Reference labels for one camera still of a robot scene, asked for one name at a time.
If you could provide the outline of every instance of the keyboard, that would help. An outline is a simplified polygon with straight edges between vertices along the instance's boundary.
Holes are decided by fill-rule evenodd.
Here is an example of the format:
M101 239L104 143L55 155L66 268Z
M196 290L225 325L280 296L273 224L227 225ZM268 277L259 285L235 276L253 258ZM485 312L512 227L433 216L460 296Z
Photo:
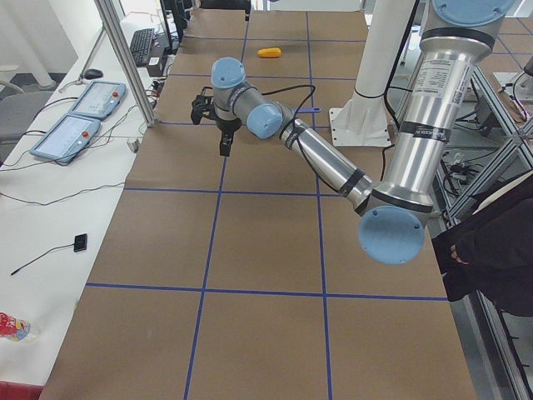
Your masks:
M145 67L148 65L154 35L155 31L151 27L140 29L133 33L130 52L132 52L133 61L135 61L136 66Z

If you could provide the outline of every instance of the light blue cap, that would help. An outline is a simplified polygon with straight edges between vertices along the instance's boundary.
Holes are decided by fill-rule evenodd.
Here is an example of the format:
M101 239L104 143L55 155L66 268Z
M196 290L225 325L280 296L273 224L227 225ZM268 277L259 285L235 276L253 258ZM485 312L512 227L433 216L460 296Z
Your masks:
M447 23L474 28L502 18L515 0L434 0L437 15Z
M242 63L233 57L216 60L211 68L211 84L217 89L231 89L244 82L247 75Z
M359 243L380 263L403 264L416 257L424 246L424 227L403 208L376 207L361 219Z
M248 114L247 127L258 138L268 139L277 132L282 122L281 110L274 104L265 102Z

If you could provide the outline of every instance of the white cylinder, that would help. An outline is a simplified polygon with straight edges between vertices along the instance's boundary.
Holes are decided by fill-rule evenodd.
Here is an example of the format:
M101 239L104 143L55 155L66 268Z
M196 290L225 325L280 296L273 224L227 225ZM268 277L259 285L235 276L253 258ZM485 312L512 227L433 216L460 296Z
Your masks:
M41 60L39 60L32 46L28 43L25 34L12 20L9 10L2 5L2 2L0 2L0 34L12 44L24 66L29 69L42 88L55 87L56 83L50 78Z
M394 66L415 0L377 0L356 80L356 91L344 108L331 110L337 146L387 146L382 95Z

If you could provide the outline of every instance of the robotic arm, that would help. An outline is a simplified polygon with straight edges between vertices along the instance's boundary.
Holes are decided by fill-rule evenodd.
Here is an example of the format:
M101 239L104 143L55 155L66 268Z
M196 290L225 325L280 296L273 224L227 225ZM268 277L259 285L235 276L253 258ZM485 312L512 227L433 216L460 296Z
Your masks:
M222 130L221 155L229 156L233 133L244 122L259 138L277 135L304 158L362 216L359 238L377 261L410 261L424 243L433 210L431 182L476 66L488 56L514 0L433 0L422 35L423 59L396 150L382 182L326 142L292 110L264 98L247 80L242 64L222 58L212 67L213 97L193 102L192 120L213 119Z

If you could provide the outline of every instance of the gray fabric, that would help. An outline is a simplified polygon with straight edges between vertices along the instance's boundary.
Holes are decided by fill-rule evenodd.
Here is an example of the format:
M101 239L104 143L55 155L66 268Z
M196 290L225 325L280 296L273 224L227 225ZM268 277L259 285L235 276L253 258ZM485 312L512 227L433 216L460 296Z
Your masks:
M53 92L14 94L0 102L0 142L18 140Z

